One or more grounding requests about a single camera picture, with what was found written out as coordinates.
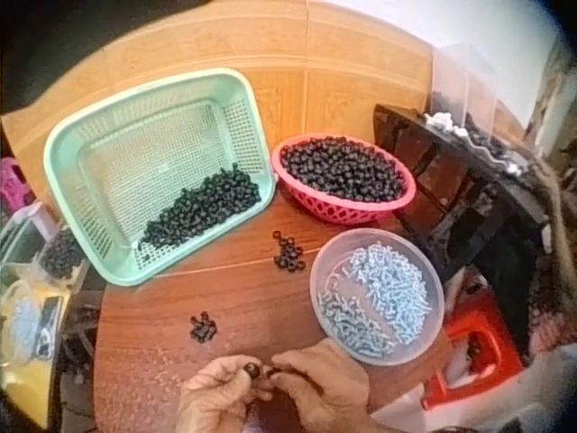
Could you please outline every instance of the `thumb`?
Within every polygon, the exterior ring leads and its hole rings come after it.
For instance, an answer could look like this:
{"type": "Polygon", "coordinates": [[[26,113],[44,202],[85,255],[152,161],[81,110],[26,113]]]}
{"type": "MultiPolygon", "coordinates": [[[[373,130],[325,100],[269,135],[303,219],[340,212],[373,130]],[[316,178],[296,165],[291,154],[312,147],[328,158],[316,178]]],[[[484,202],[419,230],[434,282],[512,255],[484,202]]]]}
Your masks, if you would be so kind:
{"type": "Polygon", "coordinates": [[[304,377],[293,373],[276,373],[271,380],[295,401],[299,409],[313,408],[318,403],[319,396],[315,388],[304,377]]]}
{"type": "Polygon", "coordinates": [[[244,369],[240,369],[230,382],[218,387],[218,398],[215,400],[218,408],[215,409],[224,410],[240,401],[249,393],[251,385],[251,376],[244,369]]]}

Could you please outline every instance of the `white wall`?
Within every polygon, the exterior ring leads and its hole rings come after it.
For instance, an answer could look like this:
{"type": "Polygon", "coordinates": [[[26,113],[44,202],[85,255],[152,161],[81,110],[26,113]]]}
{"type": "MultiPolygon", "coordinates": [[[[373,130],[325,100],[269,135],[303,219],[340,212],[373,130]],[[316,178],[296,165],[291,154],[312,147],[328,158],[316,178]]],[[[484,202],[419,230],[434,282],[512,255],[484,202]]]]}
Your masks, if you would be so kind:
{"type": "Polygon", "coordinates": [[[535,0],[324,0],[392,23],[439,47],[470,43],[492,66],[497,96],[527,125],[558,33],[535,0]]]}

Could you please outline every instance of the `red plastic stool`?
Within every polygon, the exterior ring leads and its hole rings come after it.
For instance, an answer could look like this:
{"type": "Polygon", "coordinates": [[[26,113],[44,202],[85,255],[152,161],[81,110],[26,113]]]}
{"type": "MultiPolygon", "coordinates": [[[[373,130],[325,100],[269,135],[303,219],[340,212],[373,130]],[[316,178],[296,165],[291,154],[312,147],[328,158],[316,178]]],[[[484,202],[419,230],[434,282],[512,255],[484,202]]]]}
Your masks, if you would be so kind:
{"type": "Polygon", "coordinates": [[[443,372],[437,371],[425,384],[425,396],[421,400],[425,410],[488,391],[524,370],[490,290],[483,290],[458,304],[444,324],[444,330],[452,342],[476,334],[481,351],[475,356],[471,370],[480,373],[490,364],[495,364],[495,369],[486,377],[478,377],[472,383],[453,389],[448,387],[443,372]]]}

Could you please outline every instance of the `basket rim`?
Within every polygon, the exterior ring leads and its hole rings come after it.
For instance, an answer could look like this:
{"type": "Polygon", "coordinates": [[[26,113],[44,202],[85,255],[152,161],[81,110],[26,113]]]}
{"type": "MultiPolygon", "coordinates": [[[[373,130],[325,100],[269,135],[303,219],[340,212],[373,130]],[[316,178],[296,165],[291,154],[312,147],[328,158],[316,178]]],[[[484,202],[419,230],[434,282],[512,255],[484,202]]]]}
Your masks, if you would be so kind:
{"type": "MultiPolygon", "coordinates": [[[[155,266],[149,268],[147,272],[137,272],[135,275],[121,275],[116,272],[111,271],[106,265],[105,262],[95,253],[93,245],[87,239],[87,234],[84,227],[78,222],[78,218],[75,216],[75,213],[69,206],[69,203],[66,198],[66,194],[64,193],[64,189],[60,187],[60,180],[57,177],[57,171],[54,169],[51,163],[51,158],[53,153],[55,152],[57,138],[66,131],[74,123],[80,121],[82,118],[86,117],[87,115],[91,115],[98,110],[106,108],[114,104],[115,102],[122,101],[127,97],[131,97],[135,94],[140,92],[149,91],[155,88],[162,88],[168,84],[178,83],[180,81],[187,81],[191,79],[198,79],[204,77],[213,77],[217,75],[225,75],[232,78],[237,79],[246,91],[246,95],[249,98],[249,102],[251,104],[252,109],[257,114],[257,122],[256,122],[256,133],[261,137],[261,144],[266,148],[266,136],[264,134],[264,130],[262,128],[262,120],[259,114],[258,105],[256,102],[256,97],[254,95],[254,89],[251,86],[250,81],[238,70],[230,69],[230,68],[211,68],[211,69],[201,69],[192,72],[186,72],[183,74],[171,75],[165,78],[154,79],[153,81],[145,82],[141,85],[137,85],[134,87],[127,88],[121,92],[115,93],[109,97],[105,97],[104,99],[95,102],[89,106],[79,109],[72,115],[65,117],[64,119],[60,120],[50,131],[48,138],[46,139],[46,144],[44,146],[44,154],[43,154],[43,168],[46,174],[46,178],[48,180],[48,185],[50,187],[50,192],[56,201],[56,205],[60,209],[60,213],[64,217],[64,220],[68,223],[70,230],[77,238],[80,247],[84,251],[85,255],[87,256],[88,260],[92,263],[92,265],[96,268],[98,273],[107,281],[109,284],[114,284],[122,287],[132,287],[139,284],[146,282],[147,280],[155,277],[157,274],[165,270],[167,267],[175,264],[176,262],[184,259],[186,256],[190,255],[192,252],[188,251],[186,254],[183,252],[186,250],[181,250],[179,253],[179,258],[176,260],[167,259],[166,257],[159,262],[156,262],[155,266]]],[[[263,150],[263,154],[265,158],[270,159],[269,152],[265,152],[263,150]]],[[[273,188],[271,189],[270,197],[264,199],[262,201],[262,208],[260,208],[259,212],[264,210],[269,203],[272,201],[274,197],[274,185],[276,184],[276,179],[273,175],[274,170],[270,169],[270,161],[267,161],[266,164],[267,171],[270,171],[270,175],[273,181],[273,188]]]]}
{"type": "Polygon", "coordinates": [[[413,200],[413,198],[415,197],[415,195],[417,193],[417,184],[415,183],[415,178],[413,177],[413,175],[411,174],[411,172],[407,168],[407,166],[405,166],[405,164],[403,164],[394,155],[388,153],[384,149],[381,149],[380,147],[378,147],[372,143],[365,142],[364,140],[361,140],[361,139],[356,138],[356,137],[352,137],[352,136],[347,135],[347,134],[313,133],[313,134],[295,135],[293,137],[290,137],[290,138],[280,142],[272,151],[272,155],[270,157],[270,160],[272,163],[272,168],[279,174],[280,178],[283,179],[285,182],[287,182],[291,187],[299,190],[300,192],[307,194],[308,196],[310,196],[312,198],[323,201],[324,203],[329,204],[329,205],[333,205],[333,206],[346,207],[346,208],[349,208],[352,210],[360,210],[360,211],[365,211],[365,212],[386,212],[386,211],[396,210],[396,209],[399,209],[399,208],[402,208],[402,207],[408,205],[413,200]],[[399,170],[403,174],[403,178],[405,179],[405,182],[407,183],[407,192],[405,192],[403,197],[398,198],[397,200],[383,202],[383,203],[366,203],[363,201],[353,201],[353,200],[348,200],[346,198],[338,198],[336,196],[332,196],[330,194],[318,191],[316,189],[313,189],[313,188],[305,185],[300,180],[291,176],[289,174],[289,172],[286,171],[285,168],[282,166],[282,163],[280,162],[280,151],[283,148],[298,145],[298,144],[304,142],[305,140],[310,140],[311,138],[326,138],[326,137],[331,137],[331,138],[344,137],[347,140],[362,144],[363,146],[371,147],[376,152],[384,155],[385,158],[387,158],[388,160],[394,161],[396,163],[397,170],[399,170]]]}

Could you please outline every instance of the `tiled wall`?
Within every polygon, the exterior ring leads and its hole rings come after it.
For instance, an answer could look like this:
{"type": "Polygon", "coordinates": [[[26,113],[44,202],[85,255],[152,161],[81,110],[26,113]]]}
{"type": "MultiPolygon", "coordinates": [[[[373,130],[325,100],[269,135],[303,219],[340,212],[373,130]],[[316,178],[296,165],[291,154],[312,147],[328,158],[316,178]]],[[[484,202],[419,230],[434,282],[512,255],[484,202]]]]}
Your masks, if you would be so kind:
{"type": "MultiPolygon", "coordinates": [[[[376,103],[424,108],[431,56],[429,45],[392,25],[316,0],[215,0],[108,43],[2,122],[32,189],[49,199],[42,153],[50,130],[117,91],[229,67],[251,81],[270,147],[304,131],[372,141],[376,103]]],[[[502,107],[496,128],[522,135],[502,107]]]]}

